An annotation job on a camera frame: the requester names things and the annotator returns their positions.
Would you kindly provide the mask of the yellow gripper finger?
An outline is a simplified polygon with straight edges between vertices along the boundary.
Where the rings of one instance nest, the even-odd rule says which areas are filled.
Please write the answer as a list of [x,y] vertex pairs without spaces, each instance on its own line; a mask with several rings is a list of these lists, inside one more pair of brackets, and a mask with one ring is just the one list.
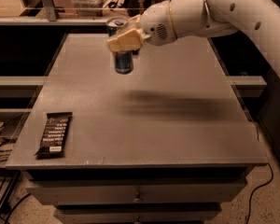
[[132,28],[139,28],[141,26],[141,15],[138,14],[128,19],[128,26]]
[[106,44],[111,52],[132,51],[142,48],[150,38],[151,35],[146,34],[142,29],[132,28],[112,35]]

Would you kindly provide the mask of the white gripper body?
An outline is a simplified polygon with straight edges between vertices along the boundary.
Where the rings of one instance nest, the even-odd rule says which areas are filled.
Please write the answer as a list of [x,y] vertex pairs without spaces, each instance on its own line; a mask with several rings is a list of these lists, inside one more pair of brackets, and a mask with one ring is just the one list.
[[140,24],[151,45],[163,46],[176,41],[169,0],[150,6],[141,15]]

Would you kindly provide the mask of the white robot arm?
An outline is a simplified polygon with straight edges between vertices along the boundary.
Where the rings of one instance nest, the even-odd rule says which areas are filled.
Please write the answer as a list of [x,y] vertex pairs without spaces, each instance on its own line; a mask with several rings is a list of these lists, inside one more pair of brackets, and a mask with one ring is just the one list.
[[129,18],[107,40],[110,51],[162,46],[185,36],[243,32],[280,78],[280,7],[272,0],[167,0]]

